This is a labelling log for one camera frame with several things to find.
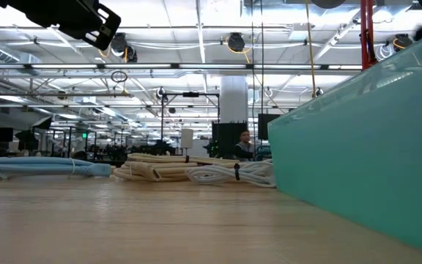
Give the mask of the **person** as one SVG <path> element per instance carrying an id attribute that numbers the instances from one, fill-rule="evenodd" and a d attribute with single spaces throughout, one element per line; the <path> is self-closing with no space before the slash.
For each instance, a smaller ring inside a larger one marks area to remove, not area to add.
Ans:
<path id="1" fill-rule="evenodd" d="M 240 141 L 234 146 L 234 158 L 242 161 L 252 161 L 254 159 L 254 147 L 250 141 L 249 130 L 240 133 Z"/>

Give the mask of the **white building column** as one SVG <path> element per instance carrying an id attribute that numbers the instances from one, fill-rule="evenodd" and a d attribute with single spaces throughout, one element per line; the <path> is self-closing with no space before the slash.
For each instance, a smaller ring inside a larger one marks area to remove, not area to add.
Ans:
<path id="1" fill-rule="evenodd" d="M 248 121 L 248 84 L 245 76 L 222 76 L 220 89 L 221 122 Z"/>

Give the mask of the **long ceiling light bar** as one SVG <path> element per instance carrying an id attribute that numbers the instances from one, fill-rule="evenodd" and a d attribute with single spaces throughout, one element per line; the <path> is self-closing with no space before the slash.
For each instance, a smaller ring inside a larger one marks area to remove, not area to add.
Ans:
<path id="1" fill-rule="evenodd" d="M 361 70 L 360 65 L 280 65 L 280 64 L 0 64 L 0 69 L 113 69 L 113 70 Z"/>

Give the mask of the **white cable bundle black tie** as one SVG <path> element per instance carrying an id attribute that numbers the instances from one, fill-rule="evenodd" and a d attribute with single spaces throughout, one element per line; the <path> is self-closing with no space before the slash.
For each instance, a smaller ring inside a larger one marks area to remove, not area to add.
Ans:
<path id="1" fill-rule="evenodd" d="M 200 185 L 218 185 L 236 181 L 261 188 L 276 187 L 271 160 L 205 165 L 188 168 L 185 172 L 192 182 Z"/>

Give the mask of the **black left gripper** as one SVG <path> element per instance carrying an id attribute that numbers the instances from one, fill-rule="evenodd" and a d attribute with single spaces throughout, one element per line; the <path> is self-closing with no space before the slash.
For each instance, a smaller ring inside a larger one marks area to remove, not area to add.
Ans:
<path id="1" fill-rule="evenodd" d="M 46 29 L 58 26 L 59 31 L 102 51 L 122 21 L 99 0 L 0 0 L 0 7 L 14 8 Z"/>

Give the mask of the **black hanging panel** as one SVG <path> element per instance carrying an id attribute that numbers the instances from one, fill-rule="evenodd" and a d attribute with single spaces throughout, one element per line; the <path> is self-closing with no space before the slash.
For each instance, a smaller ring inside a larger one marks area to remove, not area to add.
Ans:
<path id="1" fill-rule="evenodd" d="M 268 139 L 268 124 L 279 117 L 280 114 L 258 114 L 258 139 Z"/>

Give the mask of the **white sign board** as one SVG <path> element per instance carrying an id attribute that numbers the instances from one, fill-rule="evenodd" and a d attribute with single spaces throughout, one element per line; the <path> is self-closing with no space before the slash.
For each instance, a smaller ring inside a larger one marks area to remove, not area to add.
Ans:
<path id="1" fill-rule="evenodd" d="M 193 147 L 193 130 L 183 128 L 181 130 L 180 147 L 183 149 L 190 149 Z"/>

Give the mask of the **black metal frame stand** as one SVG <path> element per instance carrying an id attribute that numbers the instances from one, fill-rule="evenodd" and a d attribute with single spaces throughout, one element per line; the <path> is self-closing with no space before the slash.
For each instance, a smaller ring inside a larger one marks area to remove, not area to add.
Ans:
<path id="1" fill-rule="evenodd" d="M 165 104 L 165 96 L 171 96 L 168 103 Z M 164 109 L 167 107 L 177 96 L 184 98 L 198 98 L 200 96 L 208 99 L 209 102 L 218 110 L 217 121 L 221 121 L 221 97 L 217 93 L 208 92 L 163 92 L 162 98 L 160 99 L 160 140 L 164 140 Z"/>

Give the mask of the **red metal pole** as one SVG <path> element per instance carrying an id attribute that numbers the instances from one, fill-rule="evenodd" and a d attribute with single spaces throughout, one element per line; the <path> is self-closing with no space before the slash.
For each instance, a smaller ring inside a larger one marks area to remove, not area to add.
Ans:
<path id="1" fill-rule="evenodd" d="M 374 52 L 374 0 L 360 0 L 360 44 L 362 70 L 377 63 Z"/>

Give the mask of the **teal translucent plastic bin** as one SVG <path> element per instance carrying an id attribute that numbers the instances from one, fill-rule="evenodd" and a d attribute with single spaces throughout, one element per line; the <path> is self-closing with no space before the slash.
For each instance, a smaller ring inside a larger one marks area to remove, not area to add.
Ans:
<path id="1" fill-rule="evenodd" d="M 279 191 L 422 249 L 422 39 L 268 135 Z"/>

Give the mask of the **black cabinet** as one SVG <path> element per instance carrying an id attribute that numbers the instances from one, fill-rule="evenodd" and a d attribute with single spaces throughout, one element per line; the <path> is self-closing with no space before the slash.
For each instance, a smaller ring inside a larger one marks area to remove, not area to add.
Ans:
<path id="1" fill-rule="evenodd" d="M 246 122 L 214 122 L 210 155 L 218 158 L 233 158 L 234 146 L 240 141 L 240 133 L 247 128 Z"/>

